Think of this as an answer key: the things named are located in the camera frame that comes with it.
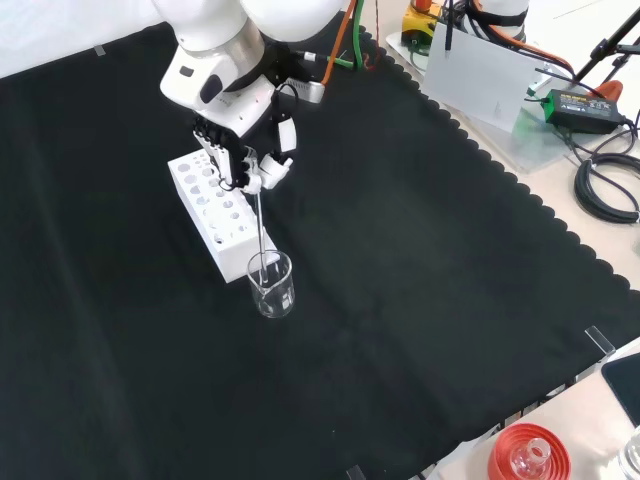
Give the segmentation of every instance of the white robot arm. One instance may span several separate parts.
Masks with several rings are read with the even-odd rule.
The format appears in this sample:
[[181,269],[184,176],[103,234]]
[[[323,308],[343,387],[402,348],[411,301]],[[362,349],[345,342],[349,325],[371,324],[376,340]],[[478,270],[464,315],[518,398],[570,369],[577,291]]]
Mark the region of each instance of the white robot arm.
[[[278,87],[309,79],[296,79],[286,68],[291,61],[286,48],[265,47],[260,31],[278,42],[305,40],[327,25],[343,0],[153,2],[179,44],[160,83],[162,92],[199,116],[194,134],[228,188],[257,193],[275,187],[293,163],[296,134],[290,114],[272,115],[278,145],[259,167],[255,151],[241,139],[272,106]],[[323,89],[317,83],[307,87],[305,91]]]

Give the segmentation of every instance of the black cloth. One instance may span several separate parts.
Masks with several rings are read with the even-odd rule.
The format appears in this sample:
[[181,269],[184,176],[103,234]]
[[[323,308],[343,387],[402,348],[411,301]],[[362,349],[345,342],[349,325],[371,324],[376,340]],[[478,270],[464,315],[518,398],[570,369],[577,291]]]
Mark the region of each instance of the black cloth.
[[265,204],[297,303],[260,317],[166,166],[198,148],[174,49],[161,25],[0,81],[3,478],[405,480],[596,361],[585,328],[640,334],[628,283],[389,58],[294,114]]

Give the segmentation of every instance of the red lid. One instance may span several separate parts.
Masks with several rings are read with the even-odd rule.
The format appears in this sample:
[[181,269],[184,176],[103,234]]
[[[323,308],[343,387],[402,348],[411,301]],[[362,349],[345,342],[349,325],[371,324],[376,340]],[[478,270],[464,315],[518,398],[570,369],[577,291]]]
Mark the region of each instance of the red lid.
[[546,480],[568,480],[571,460],[562,442],[546,428],[532,423],[518,423],[500,434],[489,458],[491,480],[518,480],[511,470],[511,452],[534,438],[542,438],[551,447],[551,466]]

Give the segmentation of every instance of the white paper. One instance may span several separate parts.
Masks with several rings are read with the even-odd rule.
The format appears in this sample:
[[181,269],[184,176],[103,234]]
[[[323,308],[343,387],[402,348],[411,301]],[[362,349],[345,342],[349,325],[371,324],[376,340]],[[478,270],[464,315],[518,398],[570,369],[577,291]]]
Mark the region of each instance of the white paper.
[[160,21],[151,0],[0,0],[0,78]]
[[542,62],[457,29],[445,55],[446,31],[446,25],[436,27],[422,92],[511,132]]

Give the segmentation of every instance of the table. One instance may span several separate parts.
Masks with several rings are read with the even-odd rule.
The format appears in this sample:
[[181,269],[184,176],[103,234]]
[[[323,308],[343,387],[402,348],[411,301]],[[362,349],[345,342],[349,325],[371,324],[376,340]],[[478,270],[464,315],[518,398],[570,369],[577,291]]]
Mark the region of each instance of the table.
[[[379,0],[380,38],[400,29],[401,18],[407,6],[405,0]],[[613,33],[633,11],[637,3],[633,0],[572,0],[558,2],[550,0],[531,0],[530,14],[526,28],[529,35],[535,37],[541,46],[564,55],[577,68],[580,68],[588,53],[604,36]],[[367,2],[362,15],[363,23],[368,31],[375,32],[375,6],[374,2]],[[600,29],[597,31],[580,29],[581,22],[597,19]],[[558,32],[570,31],[572,35],[580,35],[580,41],[565,42]],[[634,29],[629,35],[635,39],[640,35],[640,27]],[[387,47],[387,54],[404,67],[418,82],[421,81],[419,72],[406,62],[393,49]],[[586,82],[596,84],[604,78],[610,66],[610,61],[601,62],[586,79]],[[619,75],[628,79],[638,78],[640,75],[640,59],[632,59]],[[627,105],[625,111],[637,112],[640,108],[640,88],[632,88],[633,84],[627,84],[621,102]],[[581,242],[593,248],[598,256],[608,262],[616,274],[625,277],[632,289],[640,290],[640,234],[633,226],[609,225],[586,214],[576,203],[573,196],[572,182],[576,173],[575,160],[567,152],[567,156],[541,171],[531,174],[523,174],[513,167],[514,159],[508,158],[499,151],[494,144],[483,136],[473,126],[471,120],[463,113],[448,109],[453,118],[460,122],[461,128],[466,130],[470,137],[479,143],[480,148],[491,153],[494,160],[499,161],[507,172],[513,173],[521,183],[531,189],[531,193],[542,198],[545,205],[551,207],[558,218],[566,222],[568,230],[576,233]],[[635,149],[636,155],[640,155],[640,149]],[[620,181],[637,198],[640,198],[640,185],[635,177],[624,173],[611,175],[612,179]],[[599,185],[594,182],[595,188],[607,200],[619,208],[629,208],[628,203],[608,185]]]
[[[387,35],[399,30],[406,3],[398,0],[380,0],[381,38],[386,38]],[[561,3],[531,0],[527,32],[530,36],[539,39],[538,43],[541,47],[564,55],[577,68],[580,68],[586,63],[590,49],[600,38],[613,33],[635,8],[637,8],[635,2],[626,0],[615,2],[615,4],[609,0],[572,0]],[[576,25],[594,18],[602,22],[602,28],[599,31],[585,29],[578,32],[576,30]],[[374,31],[375,9],[372,2],[365,4],[363,22],[369,31]],[[581,41],[564,42],[559,32],[564,33],[567,30],[572,34],[581,35]],[[637,27],[629,38],[635,39],[639,34],[640,28]],[[385,48],[387,54],[402,65],[416,81],[421,81],[421,74],[412,65],[392,48],[386,45]],[[597,84],[598,80],[608,73],[609,68],[610,61],[601,62],[585,81]],[[640,60],[632,59],[625,69],[628,70],[623,69],[618,78],[621,76],[623,80],[637,78],[640,74]],[[630,115],[629,112],[635,112],[640,107],[640,89],[630,88],[629,83],[626,87],[621,104],[624,105],[626,114]],[[638,255],[640,242],[637,229],[633,226],[606,224],[592,218],[580,208],[573,196],[572,182],[576,172],[576,162],[570,154],[540,171],[523,174],[513,166],[516,159],[509,158],[501,152],[490,139],[474,127],[468,117],[459,111],[448,110],[460,122],[461,128],[469,132],[470,137],[478,142],[481,148],[491,153],[494,160],[501,162],[506,171],[516,175],[533,194],[542,198],[545,205],[553,208],[556,216],[567,223],[569,231],[578,234],[582,243],[595,250],[598,258],[607,261],[615,273],[625,277],[632,289],[640,289],[640,257]],[[640,155],[640,149],[634,149],[633,153]],[[635,196],[640,197],[640,187],[636,178],[620,172],[610,173],[610,176],[627,187]],[[628,208],[628,205],[618,197],[618,193],[609,189],[608,186],[596,185],[596,188],[613,204],[620,208]],[[640,346],[634,345],[629,353],[639,350]],[[593,418],[595,409],[607,413],[599,418]],[[563,423],[568,417],[567,410],[572,412],[572,425],[582,425],[581,430],[571,433],[569,425]],[[630,421],[599,372],[527,415],[523,421],[539,423],[558,433],[567,443],[572,456],[574,478],[581,479],[601,478],[598,476],[600,468],[609,458],[615,456],[632,432]],[[442,467],[440,470],[442,478],[456,480],[484,478],[470,475],[469,472],[486,471],[486,461],[494,442],[495,437],[492,437],[474,449],[469,456],[454,461],[450,466]]]
[[[622,355],[640,352],[632,342]],[[577,385],[534,410],[516,423],[548,428],[564,443],[572,462],[572,478],[615,478],[607,466],[633,433],[633,424],[598,370]],[[468,455],[440,470],[442,480],[484,480],[486,466],[498,435],[476,446]]]

